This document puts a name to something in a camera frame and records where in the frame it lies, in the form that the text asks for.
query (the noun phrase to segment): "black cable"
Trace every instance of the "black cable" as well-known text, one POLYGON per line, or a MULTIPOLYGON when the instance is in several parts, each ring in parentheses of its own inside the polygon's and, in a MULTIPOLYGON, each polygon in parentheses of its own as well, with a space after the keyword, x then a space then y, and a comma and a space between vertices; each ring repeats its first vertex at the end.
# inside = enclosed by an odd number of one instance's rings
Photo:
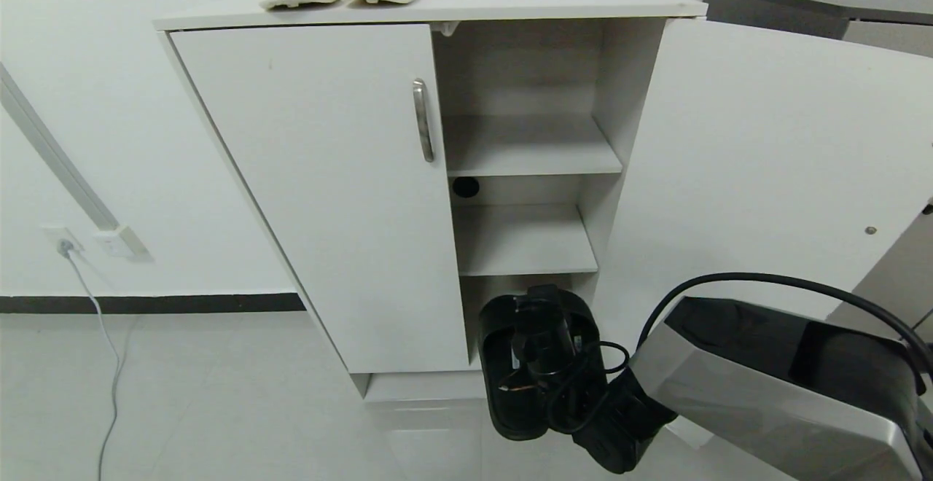
POLYGON ((594 351, 599 351, 600 347, 616 348, 625 356, 625 359, 622 360, 620 365, 603 370, 603 372, 606 374, 615 374, 615 372, 620 372, 625 368, 626 365, 629 364, 629 358, 631 356, 629 355, 629 351, 627 351, 623 345, 611 343, 609 341, 596 341, 586 345, 586 348, 583 348, 580 361, 577 364, 577 370, 571 372, 566 381, 563 381, 562 384, 557 387, 557 389, 550 395, 549 400, 547 400, 545 412, 545 415, 547 416, 547 425, 549 425, 550 428, 552 428, 554 431, 559 431, 561 434, 576 434, 576 432, 586 428, 586 425, 592 423, 593 419, 596 417, 596 414, 598 414, 599 410, 603 407, 603 404, 606 404, 606 401, 609 401, 609 392, 606 391, 603 393, 602 397, 599 398, 599 401, 593 405, 593 408, 590 409, 590 414, 587 414, 587 417, 583 418, 583 421, 580 421, 579 424, 573 427, 564 427, 564 425, 557 424, 554 419, 554 407, 557 405, 557 401, 563 397, 563 392, 566 392, 566 389, 570 388, 570 385, 576 383, 577 378, 579 378, 580 375, 582 375, 583 372, 586 372, 587 368, 590 367, 590 359, 592 358, 590 356, 592 356, 594 351))
MULTIPOLYGON (((856 308, 866 311, 872 314, 874 317, 879 318, 880 321, 889 325, 895 332, 897 332, 898 335, 903 337, 903 339, 910 346, 910 349, 913 349, 913 352, 916 353, 916 357, 920 359, 920 362, 922 362, 924 368, 926 368, 927 374, 933 375, 933 351, 930 351, 930 348, 926 347, 926 343, 923 342, 923 339, 921 339, 920 336, 910 328, 910 326, 905 324, 904 321, 900 321, 900 319, 897 318, 894 314, 884 308, 881 308, 879 305, 874 304, 874 302, 863 299, 854 293, 845 292, 842 289, 833 288, 831 286, 827 286, 826 284, 820 284, 819 282, 807 281, 806 279, 793 278, 792 276, 786 275, 730 272, 701 275, 697 278, 691 278, 689 281, 685 281, 679 284, 676 288, 672 289, 672 291, 668 292, 667 295, 660 300, 659 304, 655 306, 654 311, 651 312, 651 315, 649 318, 647 318, 646 323, 644 323, 644 328, 642 328, 641 335, 639 336, 639 348, 644 344, 644 341, 647 340, 647 335, 649 335, 651 332, 651 328, 654 326, 657 318, 660 317, 660 314, 663 313, 664 309, 667 308, 667 305, 669 305, 673 299, 676 299, 677 296, 685 292, 687 289, 690 289, 699 284, 720 281, 770 282, 773 284, 789 286, 791 288, 807 289, 807 291, 810 292, 820 293, 834 299, 838 299, 842 302, 848 302, 848 304, 856 306, 856 308)), ((922 382, 917 385, 917 389, 919 390, 920 394, 923 393, 925 388, 922 382)))

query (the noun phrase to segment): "electrical outlet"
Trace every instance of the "electrical outlet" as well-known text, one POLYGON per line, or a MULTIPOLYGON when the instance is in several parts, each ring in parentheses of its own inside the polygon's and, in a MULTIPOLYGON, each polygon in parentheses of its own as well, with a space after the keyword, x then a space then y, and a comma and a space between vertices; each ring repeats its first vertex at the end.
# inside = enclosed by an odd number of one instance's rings
POLYGON ((61 239, 66 239, 71 241, 74 244, 74 251, 84 251, 84 246, 81 246, 80 242, 77 242, 77 239, 74 238, 74 235, 71 235, 71 232, 68 231, 68 228, 60 226, 57 224, 41 224, 39 229, 42 230, 43 234, 46 235, 46 238, 49 239, 49 242, 55 249, 58 249, 58 243, 61 239))
POLYGON ((129 226, 120 226, 116 230, 109 232, 97 232, 94 240, 101 245, 107 255, 111 257, 123 257, 129 259, 137 255, 146 253, 146 246, 140 242, 133 230, 129 226))

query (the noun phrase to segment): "white tile floor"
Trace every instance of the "white tile floor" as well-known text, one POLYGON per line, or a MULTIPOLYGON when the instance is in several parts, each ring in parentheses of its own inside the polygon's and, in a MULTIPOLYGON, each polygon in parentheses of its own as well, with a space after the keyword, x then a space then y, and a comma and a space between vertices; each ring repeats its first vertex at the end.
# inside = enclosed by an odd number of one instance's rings
MULTIPOLYGON (((91 316, 0 316, 0 478, 91 480, 110 357, 91 316)), ((104 479, 614 479, 569 437, 502 439, 482 402, 363 405, 304 312, 107 318, 127 351, 104 479)), ((628 480, 787 481, 663 431, 628 480)))

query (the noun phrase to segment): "black baseboard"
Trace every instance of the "black baseboard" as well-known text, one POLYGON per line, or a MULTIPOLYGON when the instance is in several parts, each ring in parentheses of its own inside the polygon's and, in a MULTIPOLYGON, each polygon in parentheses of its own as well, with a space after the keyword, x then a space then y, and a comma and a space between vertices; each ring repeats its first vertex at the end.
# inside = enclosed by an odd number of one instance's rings
MULTIPOLYGON (((304 311, 297 293, 98 297, 106 314, 233 313, 304 311)), ((87 297, 0 297, 0 313, 97 313, 87 297)))

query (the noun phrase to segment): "white shoe cabinet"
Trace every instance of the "white shoe cabinet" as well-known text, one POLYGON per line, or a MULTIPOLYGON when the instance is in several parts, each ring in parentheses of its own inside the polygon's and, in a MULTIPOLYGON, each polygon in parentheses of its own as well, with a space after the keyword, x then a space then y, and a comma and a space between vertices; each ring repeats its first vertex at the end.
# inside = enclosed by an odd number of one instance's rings
MULTIPOLYGON (((483 395, 474 319, 499 293, 556 282, 633 348, 700 274, 852 289, 926 205, 933 60, 704 12, 231 0, 156 26, 309 310, 386 400, 483 395), (479 192, 454 195, 456 178, 479 192)), ((693 292, 836 306, 769 285, 693 292)))

